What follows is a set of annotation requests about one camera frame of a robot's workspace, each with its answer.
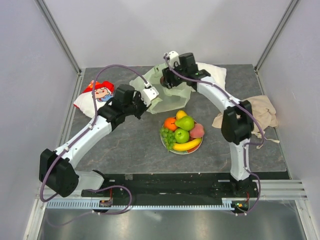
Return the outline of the pale green plastic bag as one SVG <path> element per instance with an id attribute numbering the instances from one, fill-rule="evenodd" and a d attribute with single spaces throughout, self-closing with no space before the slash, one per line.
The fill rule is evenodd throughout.
<path id="1" fill-rule="evenodd" d="M 162 70 L 166 67 L 167 65 L 165 63 L 158 64 L 143 75 L 159 93 L 147 110 L 147 112 L 151 114 L 184 108 L 191 97 L 192 88 L 185 82 L 171 89 L 161 85 L 160 80 L 163 77 Z"/>

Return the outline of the orange fake fruit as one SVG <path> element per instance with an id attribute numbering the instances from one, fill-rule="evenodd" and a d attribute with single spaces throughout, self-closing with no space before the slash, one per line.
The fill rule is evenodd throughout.
<path id="1" fill-rule="evenodd" d="M 172 132 L 175 132 L 176 129 L 178 128 L 175 124 L 176 122 L 176 118 L 175 117 L 168 117 L 165 121 L 164 121 L 164 124 L 163 124 L 163 127 L 168 129 L 168 130 L 171 130 Z"/>

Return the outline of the yellow fake mango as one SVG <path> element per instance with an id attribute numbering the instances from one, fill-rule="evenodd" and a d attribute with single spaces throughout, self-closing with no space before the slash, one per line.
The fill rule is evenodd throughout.
<path id="1" fill-rule="evenodd" d="M 185 111 L 179 110 L 179 111 L 176 113 L 175 118 L 176 118 L 176 120 L 179 120 L 179 119 L 181 119 L 181 118 L 183 118 L 183 117 L 186 117 L 186 116 L 187 116 L 187 113 L 186 113 Z"/>

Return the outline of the green fake grapes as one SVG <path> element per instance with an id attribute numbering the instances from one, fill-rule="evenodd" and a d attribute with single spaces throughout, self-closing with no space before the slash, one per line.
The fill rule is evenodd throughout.
<path id="1" fill-rule="evenodd" d="M 162 127 L 160 129 L 160 136 L 166 149 L 168 151 L 172 150 L 174 144 L 176 143 L 175 133 L 168 128 Z"/>

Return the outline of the green fake pear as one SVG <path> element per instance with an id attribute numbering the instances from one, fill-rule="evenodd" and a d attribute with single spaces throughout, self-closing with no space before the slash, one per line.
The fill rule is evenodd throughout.
<path id="1" fill-rule="evenodd" d="M 177 119 L 175 121 L 175 125 L 178 127 L 178 128 L 181 128 L 185 131 L 190 131 L 194 128 L 195 126 L 195 121 L 194 119 L 191 117 L 191 116 L 184 116 L 180 119 Z"/>

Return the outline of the green fake apple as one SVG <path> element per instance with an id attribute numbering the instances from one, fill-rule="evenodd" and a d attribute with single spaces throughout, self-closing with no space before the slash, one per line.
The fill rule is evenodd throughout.
<path id="1" fill-rule="evenodd" d="M 189 141 L 190 134 L 187 130 L 184 130 L 182 128 L 178 128 L 174 132 L 174 138 L 178 144 L 184 144 Z"/>

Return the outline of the yellow fake banana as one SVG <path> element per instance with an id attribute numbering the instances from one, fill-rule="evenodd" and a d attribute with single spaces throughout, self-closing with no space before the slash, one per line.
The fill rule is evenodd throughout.
<path id="1" fill-rule="evenodd" d="M 178 152 L 193 150 L 202 143 L 202 140 L 202 138 L 194 138 L 185 143 L 174 143 L 172 149 Z"/>

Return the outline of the pink fake peach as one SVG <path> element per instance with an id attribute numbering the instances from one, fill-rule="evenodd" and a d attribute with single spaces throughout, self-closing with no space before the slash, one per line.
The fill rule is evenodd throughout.
<path id="1" fill-rule="evenodd" d="M 194 128 L 189 131 L 189 136 L 193 139 L 202 138 L 205 135 L 204 126 L 200 123 L 196 123 Z"/>

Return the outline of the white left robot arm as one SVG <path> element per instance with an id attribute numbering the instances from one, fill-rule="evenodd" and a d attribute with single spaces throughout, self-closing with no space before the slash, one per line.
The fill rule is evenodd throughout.
<path id="1" fill-rule="evenodd" d="M 104 102 L 91 121 L 73 138 L 55 150 L 45 149 L 40 154 L 39 180 L 41 191 L 49 187 L 56 195 L 68 197 L 87 178 L 93 184 L 92 191 L 99 197 L 106 196 L 110 185 L 96 172 L 77 173 L 76 166 L 83 156 L 102 138 L 110 134 L 126 117 L 135 116 L 140 119 L 159 95 L 151 85 L 142 90 L 128 84 L 121 84 L 113 93 L 113 97 Z"/>

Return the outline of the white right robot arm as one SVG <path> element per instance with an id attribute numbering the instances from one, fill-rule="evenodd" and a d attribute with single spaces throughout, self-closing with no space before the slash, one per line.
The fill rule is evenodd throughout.
<path id="1" fill-rule="evenodd" d="M 221 133 L 229 143 L 231 157 L 229 191 L 235 197 L 242 196 L 251 182 L 248 151 L 254 130 L 252 105 L 226 92 L 207 70 L 199 69 L 193 53 L 171 51 L 163 58 L 167 65 L 162 71 L 163 87 L 172 89 L 186 83 L 222 113 Z"/>

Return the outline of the white folded towel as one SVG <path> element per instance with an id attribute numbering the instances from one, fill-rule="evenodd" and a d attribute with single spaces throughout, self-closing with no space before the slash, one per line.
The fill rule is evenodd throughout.
<path id="1" fill-rule="evenodd" d="M 227 69 L 212 64 L 196 62 L 199 70 L 206 70 L 215 80 L 216 84 L 225 90 Z"/>

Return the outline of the red white cartoon pouch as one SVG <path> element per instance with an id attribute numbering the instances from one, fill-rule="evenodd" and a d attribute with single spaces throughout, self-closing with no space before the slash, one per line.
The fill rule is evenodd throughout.
<path id="1" fill-rule="evenodd" d="M 76 98 L 73 105 L 89 118 L 95 116 L 94 100 L 97 109 L 103 107 L 105 103 L 113 98 L 115 86 L 109 81 L 95 83 L 94 96 L 92 89 L 94 80 L 92 80 L 85 90 Z"/>

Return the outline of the red teal floral plate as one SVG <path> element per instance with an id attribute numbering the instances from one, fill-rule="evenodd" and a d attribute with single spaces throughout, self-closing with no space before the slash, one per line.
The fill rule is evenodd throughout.
<path id="1" fill-rule="evenodd" d="M 197 146 L 197 148 L 194 148 L 194 149 L 192 149 L 192 150 L 189 150 L 189 151 L 176 151 L 176 150 L 167 150 L 168 152 L 172 152 L 172 153 L 175 153 L 175 154 L 178 154 L 178 155 L 187 155 L 187 154 L 191 154 L 191 153 L 193 153 L 193 152 L 195 152 L 199 147 L 200 147 L 200 145 L 198 145 Z"/>

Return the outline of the beige crumpled cloth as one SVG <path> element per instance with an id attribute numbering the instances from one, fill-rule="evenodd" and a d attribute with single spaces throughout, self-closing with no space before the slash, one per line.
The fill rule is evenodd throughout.
<path id="1" fill-rule="evenodd" d="M 264 140 L 265 141 L 272 141 L 274 143 L 279 144 L 279 140 L 271 139 L 271 138 L 266 138 L 266 133 L 265 129 L 267 127 L 271 128 L 276 128 L 279 126 L 279 122 L 276 117 L 276 109 L 270 102 L 269 98 L 266 95 L 257 95 L 257 96 L 252 96 L 249 98 L 246 98 L 244 100 L 239 100 L 237 102 L 238 105 L 241 105 L 240 102 L 243 101 L 249 101 L 251 104 L 251 114 L 253 117 L 256 119 L 258 122 L 260 128 L 263 131 L 264 135 Z M 212 122 L 212 127 L 216 129 L 221 129 L 222 124 L 223 124 L 223 114 L 224 113 L 219 113 L 213 120 Z M 256 123 L 253 124 L 254 128 L 251 131 L 253 135 L 255 135 L 257 138 L 262 140 L 262 134 L 257 126 Z"/>

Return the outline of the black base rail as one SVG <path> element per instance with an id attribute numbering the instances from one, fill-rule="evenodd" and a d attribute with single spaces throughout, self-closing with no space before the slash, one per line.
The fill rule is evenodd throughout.
<path id="1" fill-rule="evenodd" d="M 100 192 L 85 187 L 81 196 L 110 197 L 114 205 L 127 205 L 130 194 L 124 188 L 133 206 L 220 205 L 223 198 L 247 200 L 259 193 L 252 176 L 237 183 L 229 173 L 143 173 L 105 174 Z"/>

